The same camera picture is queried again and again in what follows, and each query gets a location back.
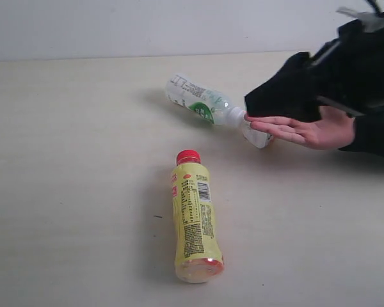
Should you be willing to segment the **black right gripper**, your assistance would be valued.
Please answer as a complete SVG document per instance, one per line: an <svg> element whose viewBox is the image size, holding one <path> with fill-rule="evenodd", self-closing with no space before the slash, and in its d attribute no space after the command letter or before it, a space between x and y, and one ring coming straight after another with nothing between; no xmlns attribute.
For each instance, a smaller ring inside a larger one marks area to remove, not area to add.
<svg viewBox="0 0 384 307"><path fill-rule="evenodd" d="M373 20L356 18L337 33L315 54L292 55L272 78L246 94L247 115L316 122L321 106L351 117L384 107L384 12Z"/></svg>

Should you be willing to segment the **black sleeved forearm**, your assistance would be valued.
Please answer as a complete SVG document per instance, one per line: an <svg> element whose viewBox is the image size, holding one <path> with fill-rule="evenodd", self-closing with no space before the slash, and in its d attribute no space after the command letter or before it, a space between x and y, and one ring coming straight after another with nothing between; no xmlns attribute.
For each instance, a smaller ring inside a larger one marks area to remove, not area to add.
<svg viewBox="0 0 384 307"><path fill-rule="evenodd" d="M384 158L384 107L377 112L356 117L352 142L339 148L343 152L365 153Z"/></svg>

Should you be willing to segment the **open bare human hand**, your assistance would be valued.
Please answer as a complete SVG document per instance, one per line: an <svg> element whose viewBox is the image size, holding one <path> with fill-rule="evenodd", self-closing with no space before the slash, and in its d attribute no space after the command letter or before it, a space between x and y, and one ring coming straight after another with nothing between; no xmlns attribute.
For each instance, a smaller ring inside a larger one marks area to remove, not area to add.
<svg viewBox="0 0 384 307"><path fill-rule="evenodd" d="M321 119L301 122L283 116L250 117L253 130L314 150L334 150L350 145L355 138L355 119L330 106L319 108Z"/></svg>

